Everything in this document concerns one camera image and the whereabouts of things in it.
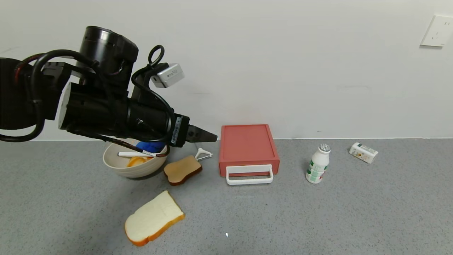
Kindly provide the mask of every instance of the white bottle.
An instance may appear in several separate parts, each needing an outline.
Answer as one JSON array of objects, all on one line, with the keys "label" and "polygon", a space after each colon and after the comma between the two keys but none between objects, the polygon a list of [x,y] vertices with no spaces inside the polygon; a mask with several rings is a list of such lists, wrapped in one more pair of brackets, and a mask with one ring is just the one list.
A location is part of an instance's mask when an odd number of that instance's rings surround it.
[{"label": "white bottle", "polygon": [[318,184],[323,180],[323,175],[329,166],[329,153],[329,145],[319,145],[318,150],[312,156],[307,173],[305,174],[305,177],[309,182]]}]

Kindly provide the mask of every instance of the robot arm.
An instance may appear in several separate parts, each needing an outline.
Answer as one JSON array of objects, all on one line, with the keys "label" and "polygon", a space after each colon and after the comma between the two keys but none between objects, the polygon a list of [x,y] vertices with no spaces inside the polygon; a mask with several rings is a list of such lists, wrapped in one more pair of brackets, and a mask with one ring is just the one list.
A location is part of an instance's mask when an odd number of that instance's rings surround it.
[{"label": "robot arm", "polygon": [[[159,56],[152,61],[159,49]],[[163,141],[173,147],[182,147],[186,141],[216,141],[217,135],[189,125],[189,117],[175,113],[148,86],[150,80],[161,88],[181,80],[184,74],[179,64],[160,63],[164,48],[157,45],[148,56],[149,64],[131,75],[137,55],[137,46],[124,36],[89,26],[80,52],[53,50],[23,61],[0,58],[0,129],[35,125],[28,135],[0,135],[0,140],[24,142],[36,138],[44,120],[55,119],[62,90],[74,75],[79,83],[68,84],[63,95],[60,129],[108,141],[113,139],[105,136]],[[74,58],[77,64],[49,62],[55,57]],[[131,77],[135,87],[128,98]]]}]

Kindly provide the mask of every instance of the white bowl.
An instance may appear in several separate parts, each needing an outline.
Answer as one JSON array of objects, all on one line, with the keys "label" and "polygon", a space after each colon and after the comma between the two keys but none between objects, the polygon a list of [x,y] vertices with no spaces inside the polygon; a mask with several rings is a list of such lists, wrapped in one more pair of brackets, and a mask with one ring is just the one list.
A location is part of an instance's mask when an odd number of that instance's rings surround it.
[{"label": "white bowl", "polygon": [[[138,141],[134,139],[125,139],[124,141],[134,145],[138,143]],[[161,152],[163,153],[165,151],[167,151],[167,147],[164,147]],[[153,157],[152,159],[146,161],[143,164],[133,167],[126,167],[127,163],[129,163],[130,158],[119,157],[118,156],[119,152],[133,152],[133,150],[112,143],[104,151],[102,160],[104,161],[104,164],[108,166],[110,169],[112,169],[114,172],[121,176],[129,178],[138,178],[152,174],[153,172],[157,171],[165,163],[165,160],[167,159],[166,156]]]}]

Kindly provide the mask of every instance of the white wall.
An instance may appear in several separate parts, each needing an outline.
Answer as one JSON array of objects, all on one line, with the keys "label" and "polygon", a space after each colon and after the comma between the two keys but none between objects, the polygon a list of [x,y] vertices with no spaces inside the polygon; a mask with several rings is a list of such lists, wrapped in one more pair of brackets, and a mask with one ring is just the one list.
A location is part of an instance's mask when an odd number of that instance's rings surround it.
[{"label": "white wall", "polygon": [[[215,133],[268,123],[277,138],[453,137],[453,39],[419,47],[434,14],[453,16],[451,0],[2,4],[2,57],[78,50],[88,25],[135,42],[136,70],[164,45],[186,78],[158,93]],[[74,138],[53,122],[39,137]]]}]

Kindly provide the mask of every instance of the bread slice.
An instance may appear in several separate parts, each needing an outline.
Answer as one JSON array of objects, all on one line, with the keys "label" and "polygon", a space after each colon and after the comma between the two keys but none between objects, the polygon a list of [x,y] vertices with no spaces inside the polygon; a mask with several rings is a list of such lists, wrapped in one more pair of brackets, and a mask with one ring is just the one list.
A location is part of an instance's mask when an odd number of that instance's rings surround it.
[{"label": "bread slice", "polygon": [[134,245],[144,246],[184,217],[169,192],[164,191],[129,216],[124,229]]},{"label": "bread slice", "polygon": [[201,164],[192,155],[164,167],[165,176],[169,179],[170,185],[173,186],[183,184],[201,170]]}]

